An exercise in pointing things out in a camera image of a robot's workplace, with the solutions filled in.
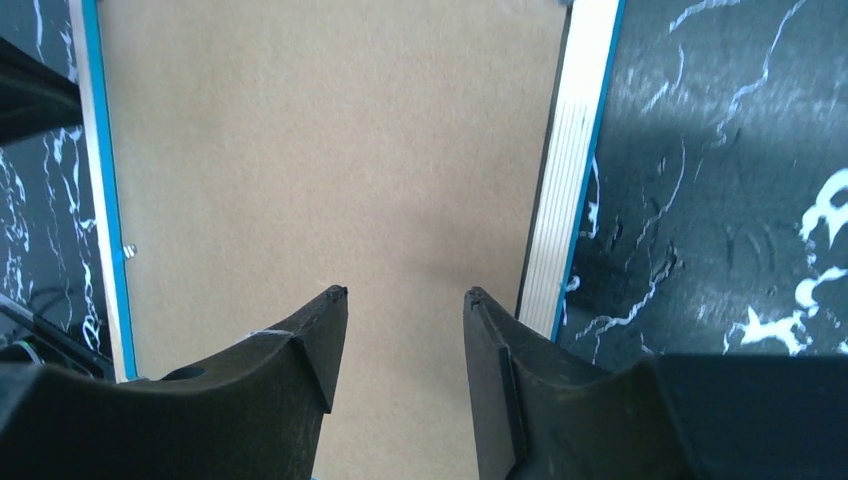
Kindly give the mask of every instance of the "brown cardboard panel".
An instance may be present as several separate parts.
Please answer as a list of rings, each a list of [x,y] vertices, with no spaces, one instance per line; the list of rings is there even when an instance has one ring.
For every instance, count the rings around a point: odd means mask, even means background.
[[[474,478],[462,299],[481,285],[514,305],[563,14],[103,2],[140,372],[347,285],[316,476]]]

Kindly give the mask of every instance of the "blue trim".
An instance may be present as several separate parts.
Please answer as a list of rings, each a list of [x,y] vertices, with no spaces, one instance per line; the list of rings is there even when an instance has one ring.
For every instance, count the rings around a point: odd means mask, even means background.
[[[574,259],[574,248],[577,246],[577,237],[580,234],[580,216],[583,214],[583,206],[586,202],[586,190],[589,189],[589,176],[592,174],[592,156],[595,154],[595,149],[598,146],[598,133],[601,131],[601,120],[604,114],[604,104],[607,101],[607,90],[609,88],[610,77],[612,76],[612,63],[615,59],[615,48],[618,46],[618,36],[621,31],[621,19],[624,17],[624,4],[626,0],[619,0],[618,12],[615,14],[615,25],[612,28],[612,38],[610,39],[610,50],[607,56],[607,68],[604,73],[604,83],[601,85],[601,97],[598,99],[598,113],[595,117],[595,126],[592,130],[592,139],[589,141],[589,155],[586,157],[586,172],[583,175],[583,189],[580,191],[580,199],[577,202],[577,219],[575,220],[574,228],[571,232],[571,243],[568,247],[568,256],[565,260],[565,271],[562,273],[562,286],[559,290],[560,306],[557,309],[557,316],[554,319],[553,329],[551,331],[551,340],[557,342],[559,339],[559,326],[562,325],[564,311],[562,308],[562,299],[565,298],[565,287],[568,285],[568,274],[571,273],[571,262]]]
[[[115,162],[112,157],[112,134],[109,128],[109,105],[106,99],[106,74],[100,48],[100,25],[97,18],[97,0],[82,0],[82,17],[88,62],[91,69],[91,90],[94,96],[94,118],[97,138],[100,142],[100,168],[103,175],[103,190],[106,201],[106,228],[112,247],[112,272],[115,276],[115,294],[118,304],[118,323],[121,327],[121,348],[124,353],[127,379],[138,377],[135,365],[130,302],[127,291],[127,276],[124,270],[124,246],[121,242],[121,217],[118,208],[118,186],[115,182]],[[103,268],[110,259],[101,258]]]

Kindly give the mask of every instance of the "black marble surface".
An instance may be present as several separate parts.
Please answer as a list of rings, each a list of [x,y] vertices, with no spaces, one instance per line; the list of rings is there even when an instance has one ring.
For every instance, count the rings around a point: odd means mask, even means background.
[[[0,36],[77,82],[66,0],[3,0]],[[82,126],[0,149],[2,293],[107,357],[105,297]]]
[[[561,345],[848,353],[846,46],[842,0],[627,1]]]

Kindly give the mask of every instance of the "blue edge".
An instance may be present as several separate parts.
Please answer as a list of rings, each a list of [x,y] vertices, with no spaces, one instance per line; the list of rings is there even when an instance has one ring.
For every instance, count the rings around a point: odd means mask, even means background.
[[[583,212],[583,205],[586,201],[586,190],[589,188],[589,177],[592,174],[592,169],[588,168],[592,164],[592,156],[595,153],[595,148],[598,146],[598,132],[601,130],[601,119],[604,114],[604,104],[607,101],[607,89],[609,87],[610,77],[612,76],[612,63],[615,59],[615,48],[618,46],[618,34],[621,31],[621,18],[624,16],[624,4],[626,0],[619,0],[618,3],[618,12],[615,14],[615,25],[612,30],[612,37],[610,38],[610,49],[609,54],[607,56],[607,67],[606,72],[604,73],[604,83],[601,85],[601,97],[598,99],[598,115],[595,117],[595,126],[592,130],[592,139],[589,142],[589,155],[586,157],[586,173],[583,176],[583,187],[580,191],[580,200],[577,203],[577,220],[576,225],[572,229],[571,232],[571,243],[568,247],[568,257],[565,261],[565,271],[562,273],[562,283],[559,291],[558,298],[565,298],[565,287],[568,285],[568,274],[571,273],[571,262],[574,258],[574,248],[577,245],[577,237],[580,233],[580,215]],[[557,317],[554,319],[553,329],[551,331],[551,340],[553,342],[559,341],[559,326],[562,325],[563,315],[565,314],[565,309],[560,307],[557,310]]]
[[[115,275],[115,294],[118,303],[118,323],[121,327],[121,349],[127,379],[138,378],[133,346],[130,302],[127,277],[124,270],[123,242],[121,241],[121,217],[118,208],[118,186],[115,182],[115,162],[112,156],[112,134],[109,128],[109,105],[106,99],[106,75],[100,48],[100,24],[97,16],[97,0],[82,0],[82,16],[85,40],[88,46],[91,90],[94,96],[94,117],[97,138],[100,141],[100,164],[103,175],[103,190],[106,201],[106,228],[112,247],[112,271]],[[106,268],[108,259],[101,259]]]

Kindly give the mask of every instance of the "blue strip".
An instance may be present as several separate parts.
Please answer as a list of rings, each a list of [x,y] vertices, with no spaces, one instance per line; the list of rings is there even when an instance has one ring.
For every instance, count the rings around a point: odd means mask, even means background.
[[[106,100],[106,74],[100,49],[100,25],[97,18],[97,0],[82,0],[82,17],[88,62],[91,69],[91,90],[94,96],[94,118],[97,138],[100,141],[100,165],[106,200],[106,228],[109,231],[112,259],[102,258],[103,268],[112,265],[115,276],[115,293],[118,303],[118,323],[121,328],[121,348],[124,353],[125,373],[129,380],[138,377],[133,347],[130,302],[127,276],[124,270],[124,246],[121,241],[121,217],[118,208],[118,186],[115,182],[115,162],[112,157],[112,133],[109,128],[109,105]]]
[[[604,104],[607,101],[607,90],[609,89],[610,77],[612,77],[612,63],[615,59],[615,48],[618,46],[618,35],[621,31],[621,19],[624,16],[624,3],[626,0],[619,0],[618,12],[615,14],[615,25],[612,29],[612,38],[610,39],[610,51],[607,56],[607,68],[604,74],[604,83],[601,85],[601,97],[598,99],[598,114],[595,117],[595,126],[592,130],[592,139],[589,141],[589,155],[586,157],[586,173],[583,175],[583,189],[580,191],[580,199],[577,202],[577,220],[571,232],[571,243],[568,247],[568,257],[565,260],[565,271],[562,274],[562,287],[559,290],[560,307],[557,310],[557,317],[554,319],[553,330],[551,331],[551,340],[557,342],[559,339],[559,326],[562,325],[565,311],[562,308],[562,299],[565,298],[565,287],[568,286],[568,275],[571,273],[571,262],[574,258],[574,249],[577,246],[577,237],[580,234],[580,216],[583,215],[583,205],[586,202],[586,190],[589,189],[589,176],[592,174],[592,156],[595,154],[595,149],[598,146],[598,132],[601,131],[601,119],[604,114]]]

